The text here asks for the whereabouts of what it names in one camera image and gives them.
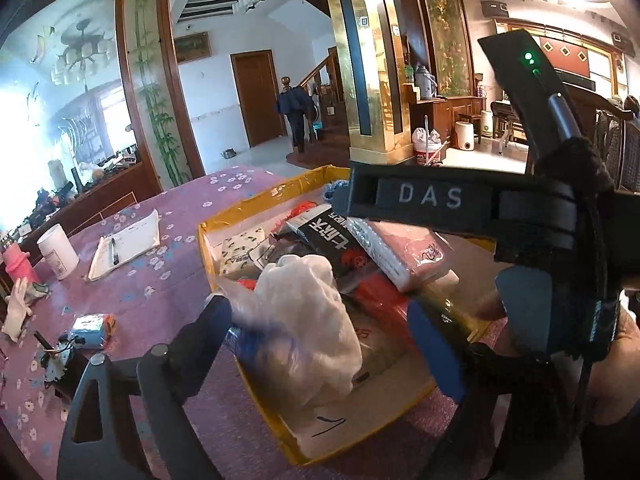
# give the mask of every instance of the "yellow box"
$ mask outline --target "yellow box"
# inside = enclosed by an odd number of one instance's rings
[[[350,170],[346,168],[317,168],[243,200],[201,222],[198,226],[198,243],[211,290],[217,288],[212,248],[222,241],[222,237],[242,232],[251,227],[254,220],[253,225],[257,225],[264,221],[270,210],[282,209],[284,216],[296,199],[301,201],[305,200],[302,197],[305,194],[320,193],[325,184],[348,179],[349,174]],[[210,237],[217,238],[217,241],[212,242]],[[491,255],[479,248],[482,246],[490,249],[490,243],[479,241],[475,246],[461,238],[457,238],[456,243],[457,250],[460,250],[460,244],[466,244],[463,251],[475,252],[476,260],[478,251],[486,253],[488,262],[492,262]],[[466,275],[475,275],[475,267],[468,264],[468,258],[461,257],[460,260],[466,260]],[[480,271],[482,273],[486,272],[487,265],[488,263],[482,262],[477,266],[484,268],[484,271]],[[473,292],[468,297],[477,299],[478,294]],[[463,318],[463,322],[472,330],[473,340],[479,339],[488,324],[469,316]],[[343,401],[320,408],[278,413],[267,397],[261,394],[258,383],[252,380],[240,363],[238,367],[249,394],[276,437],[282,452],[294,465],[310,465],[354,446],[399,418],[436,387],[423,359],[418,354],[408,352],[389,370],[354,390]]]

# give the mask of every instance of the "floral tablecloth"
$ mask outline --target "floral tablecloth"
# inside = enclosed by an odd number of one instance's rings
[[[254,168],[221,170],[126,208],[72,237],[80,264],[66,280],[56,280],[44,262],[37,265],[52,293],[34,306],[17,345],[0,334],[0,349],[8,357],[3,363],[0,354],[0,369],[4,366],[6,377],[6,386],[0,390],[5,404],[0,417],[44,480],[56,477],[67,410],[52,388],[44,389],[33,332],[39,330],[53,342],[75,317],[103,312],[116,315],[116,332],[107,350],[114,360],[141,356],[153,344],[171,341],[183,325],[196,319],[209,293],[195,238],[198,223],[280,180]],[[85,280],[99,237],[130,225],[154,208],[161,216],[161,245],[96,282]],[[489,338],[495,338],[495,330]],[[152,471],[158,478],[168,478],[142,402],[134,398],[132,405]],[[295,468],[278,450],[245,391],[232,355],[222,349],[199,395],[187,401],[185,410],[227,479],[409,479],[426,463],[454,405],[436,391],[348,452],[322,464]]]

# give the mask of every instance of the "chandelier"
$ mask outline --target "chandelier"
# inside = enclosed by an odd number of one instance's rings
[[[76,25],[80,36],[73,38],[65,51],[58,56],[51,69],[51,80],[56,85],[84,82],[86,77],[95,75],[106,68],[117,57],[117,47],[113,38],[105,39],[103,34],[86,34],[91,20],[82,20]]]
[[[244,14],[249,9],[255,9],[255,4],[260,0],[238,0],[234,3],[231,8],[233,9],[234,14]]]

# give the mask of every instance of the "white cup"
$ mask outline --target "white cup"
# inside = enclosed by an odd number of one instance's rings
[[[38,247],[59,280],[64,280],[78,266],[80,258],[60,224],[54,225],[40,237]]]

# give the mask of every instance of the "pink bottle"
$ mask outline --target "pink bottle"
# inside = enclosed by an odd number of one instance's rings
[[[29,256],[30,254],[23,253],[20,245],[15,242],[9,245],[4,253],[2,253],[2,258],[6,265],[6,272],[14,282],[18,278],[28,278],[30,282],[42,283],[36,271],[29,263]]]

